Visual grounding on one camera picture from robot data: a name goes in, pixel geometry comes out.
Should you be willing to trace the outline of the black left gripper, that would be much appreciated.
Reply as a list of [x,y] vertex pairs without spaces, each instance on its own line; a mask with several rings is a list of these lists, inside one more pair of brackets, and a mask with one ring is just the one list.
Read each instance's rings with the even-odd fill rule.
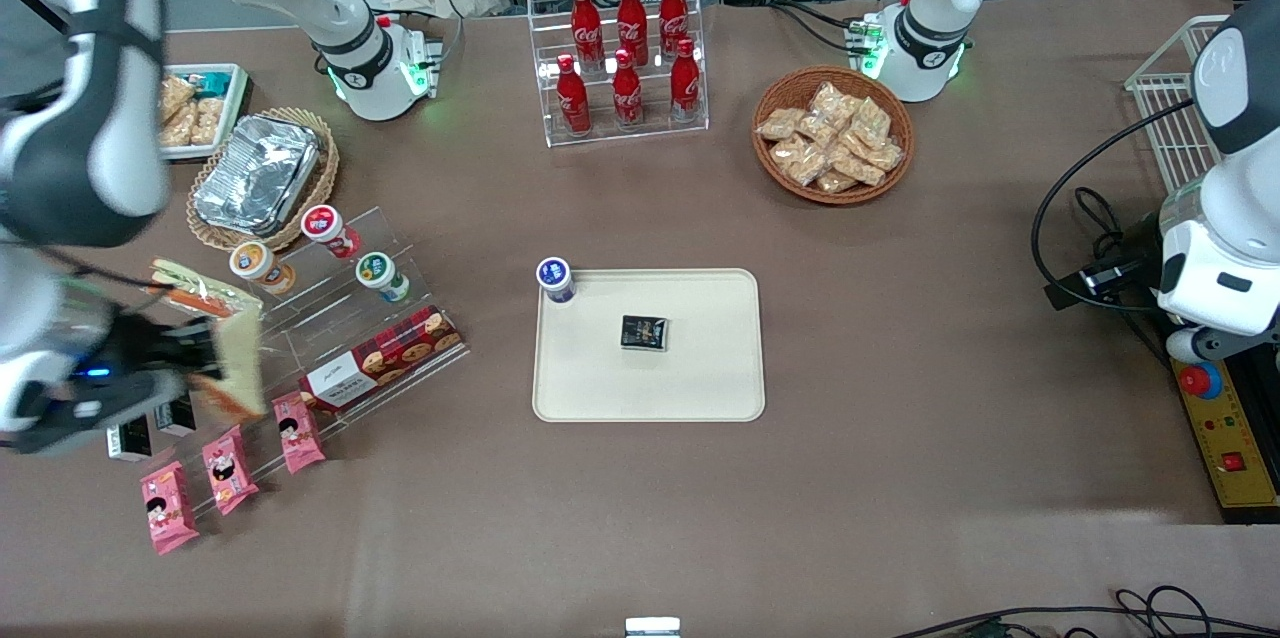
[[1158,311],[1157,292],[1164,265],[1162,233],[1157,217],[1142,217],[1128,225],[1111,218],[1098,237],[1098,260],[1076,275],[1052,279],[1044,296],[1055,311],[1076,305],[1112,310]]

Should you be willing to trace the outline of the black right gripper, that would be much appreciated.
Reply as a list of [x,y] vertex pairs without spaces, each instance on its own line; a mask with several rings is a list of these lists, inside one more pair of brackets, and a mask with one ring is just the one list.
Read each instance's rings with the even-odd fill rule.
[[51,454],[179,398],[186,374],[224,377],[215,322],[159,325],[116,316],[92,348],[18,359],[18,452]]

